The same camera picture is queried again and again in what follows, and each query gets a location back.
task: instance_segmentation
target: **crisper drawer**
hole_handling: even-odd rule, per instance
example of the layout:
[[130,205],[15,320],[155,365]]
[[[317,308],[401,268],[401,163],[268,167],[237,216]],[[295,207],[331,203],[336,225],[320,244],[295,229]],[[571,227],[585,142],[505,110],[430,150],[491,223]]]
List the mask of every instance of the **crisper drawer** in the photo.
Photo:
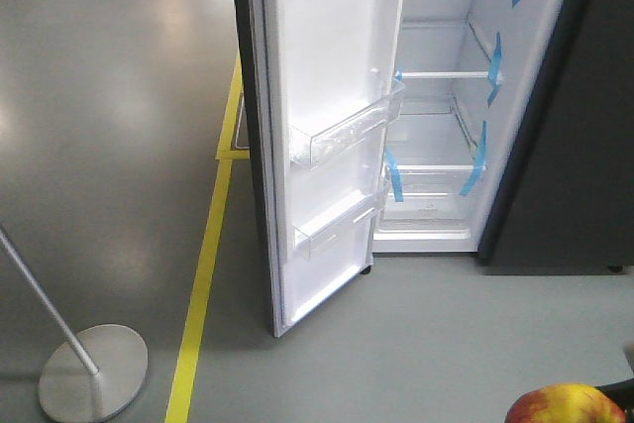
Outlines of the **crisper drawer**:
[[374,217],[385,205],[388,187],[389,182],[382,179],[376,193],[353,192],[319,215],[295,226],[295,252],[311,257],[351,228]]
[[399,168],[402,201],[393,190],[387,195],[380,216],[382,232],[458,231],[467,227],[471,197],[461,191],[473,172],[472,166]]
[[325,128],[315,121],[291,124],[291,160],[314,168],[363,141],[374,129],[398,118],[404,90],[400,81],[393,80],[388,93],[378,92],[373,101],[360,104],[354,113]]

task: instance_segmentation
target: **glass shelf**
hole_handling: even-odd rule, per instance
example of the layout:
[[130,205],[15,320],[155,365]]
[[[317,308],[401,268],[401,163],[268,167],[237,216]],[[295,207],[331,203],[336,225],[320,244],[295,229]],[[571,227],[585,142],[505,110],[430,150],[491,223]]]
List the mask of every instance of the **glass shelf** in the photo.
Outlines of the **glass shelf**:
[[488,79],[489,43],[469,22],[405,22],[397,77],[403,80]]
[[295,227],[295,252],[309,258],[312,253],[348,233],[352,227],[374,217],[385,205],[388,188],[389,182],[382,179],[378,192],[363,195],[358,190]]
[[405,86],[393,80],[391,91],[379,94],[361,111],[347,117],[328,129],[315,131],[310,125],[290,128],[290,159],[308,168],[342,153],[358,144],[378,127],[384,127],[398,118]]
[[406,165],[471,166],[481,122],[465,121],[456,97],[407,98],[407,112],[387,130],[386,147]]

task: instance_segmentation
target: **refrigerator side panel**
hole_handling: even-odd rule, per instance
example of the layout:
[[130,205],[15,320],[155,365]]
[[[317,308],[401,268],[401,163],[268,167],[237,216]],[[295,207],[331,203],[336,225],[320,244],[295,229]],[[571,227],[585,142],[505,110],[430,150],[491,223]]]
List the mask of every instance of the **refrigerator side panel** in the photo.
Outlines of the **refrigerator side panel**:
[[[531,120],[534,131],[522,126],[482,242],[499,272],[597,272],[634,256],[634,8],[632,0],[577,1],[582,19],[562,22],[528,113],[540,102],[546,111]],[[565,37],[576,38],[557,48]],[[557,74],[555,54],[567,59]]]

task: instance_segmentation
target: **apple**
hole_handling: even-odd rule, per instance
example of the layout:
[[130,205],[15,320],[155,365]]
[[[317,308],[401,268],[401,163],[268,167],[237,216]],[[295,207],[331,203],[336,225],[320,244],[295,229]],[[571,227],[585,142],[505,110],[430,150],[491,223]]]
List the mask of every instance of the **apple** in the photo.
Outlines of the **apple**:
[[593,386],[558,383],[522,395],[504,423],[625,423],[625,413]]

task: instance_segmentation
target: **round metal base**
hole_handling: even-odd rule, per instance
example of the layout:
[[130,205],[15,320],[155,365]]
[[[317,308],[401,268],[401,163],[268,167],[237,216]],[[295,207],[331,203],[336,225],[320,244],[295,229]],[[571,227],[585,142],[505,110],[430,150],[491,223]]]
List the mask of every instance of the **round metal base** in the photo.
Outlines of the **round metal base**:
[[67,343],[53,353],[40,377],[40,404],[54,421],[96,423],[123,410],[139,393],[148,348],[129,327],[91,327],[77,338],[99,367],[90,375]]

